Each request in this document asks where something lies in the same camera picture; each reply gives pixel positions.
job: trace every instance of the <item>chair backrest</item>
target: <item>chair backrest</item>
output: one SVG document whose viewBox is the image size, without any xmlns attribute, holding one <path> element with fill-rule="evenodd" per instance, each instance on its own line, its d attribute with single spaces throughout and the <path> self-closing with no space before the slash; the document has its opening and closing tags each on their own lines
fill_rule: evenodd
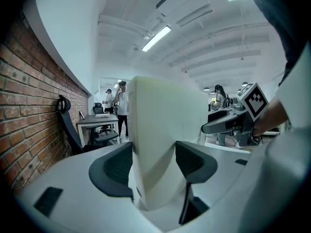
<svg viewBox="0 0 311 233">
<path fill-rule="evenodd" d="M 104 114 L 104 109 L 101 103 L 94 103 L 93 111 L 95 114 Z"/>
<path fill-rule="evenodd" d="M 61 122 L 65 133 L 68 137 L 68 142 L 72 148 L 72 153 L 74 155 L 83 153 L 82 144 L 78 133 L 76 132 L 68 110 L 71 107 L 70 101 L 62 95 L 59 95 L 59 100 L 57 100 L 56 111 L 58 120 Z"/>
</svg>

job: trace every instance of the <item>white shirt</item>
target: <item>white shirt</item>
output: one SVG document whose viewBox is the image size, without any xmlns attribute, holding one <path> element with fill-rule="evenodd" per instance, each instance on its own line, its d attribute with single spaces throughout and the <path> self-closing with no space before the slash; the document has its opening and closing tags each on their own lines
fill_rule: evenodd
<svg viewBox="0 0 311 233">
<path fill-rule="evenodd" d="M 127 115 L 127 93 L 119 93 L 119 106 L 118 106 L 118 115 L 126 116 Z"/>
<path fill-rule="evenodd" d="M 111 97 L 112 97 L 111 93 L 106 95 L 105 101 L 108 102 L 108 103 L 105 103 L 105 108 L 106 109 L 111 108 L 111 100 L 112 100 Z"/>
<path fill-rule="evenodd" d="M 216 100 L 220 103 L 220 105 L 219 105 L 220 108 L 222 108 L 223 107 L 223 103 L 225 101 L 225 98 L 219 93 L 219 94 L 217 94 Z"/>
</svg>

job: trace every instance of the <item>woman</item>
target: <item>woman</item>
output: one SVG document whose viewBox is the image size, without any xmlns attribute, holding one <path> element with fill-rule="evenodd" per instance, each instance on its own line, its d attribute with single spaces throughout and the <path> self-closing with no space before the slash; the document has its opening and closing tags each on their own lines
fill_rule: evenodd
<svg viewBox="0 0 311 233">
<path fill-rule="evenodd" d="M 225 99 L 228 94 L 225 93 L 224 88 L 221 85 L 215 86 L 216 102 L 212 105 L 215 110 L 222 109 Z M 216 144 L 220 146 L 225 146 L 225 133 L 219 133 L 217 135 Z"/>
</svg>

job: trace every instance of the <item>white ceiling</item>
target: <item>white ceiling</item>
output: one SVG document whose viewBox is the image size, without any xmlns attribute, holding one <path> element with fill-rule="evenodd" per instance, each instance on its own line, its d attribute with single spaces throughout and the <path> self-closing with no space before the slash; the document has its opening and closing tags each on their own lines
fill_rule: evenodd
<svg viewBox="0 0 311 233">
<path fill-rule="evenodd" d="M 257 81 L 256 70 L 273 59 L 270 50 L 281 48 L 272 44 L 279 38 L 252 0 L 166 0 L 156 9 L 160 1 L 107 0 L 99 17 L 98 54 L 118 54 L 129 64 L 147 58 L 187 72 L 201 89 L 221 84 L 235 92 L 242 82 Z M 172 31 L 141 51 L 144 37 L 165 25 Z M 279 74 L 284 66 L 273 61 L 273 73 Z"/>
</svg>

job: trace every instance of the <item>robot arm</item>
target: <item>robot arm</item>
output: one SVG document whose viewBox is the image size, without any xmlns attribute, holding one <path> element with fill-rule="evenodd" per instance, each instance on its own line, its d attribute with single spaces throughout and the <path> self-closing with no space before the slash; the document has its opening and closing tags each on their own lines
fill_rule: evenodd
<svg viewBox="0 0 311 233">
<path fill-rule="evenodd" d="M 236 97 L 231 98 L 230 107 L 208 115 L 201 128 L 203 133 L 233 132 L 240 147 L 256 146 L 252 137 L 254 122 L 268 106 L 268 101 L 257 83 L 249 83 Z"/>
</svg>

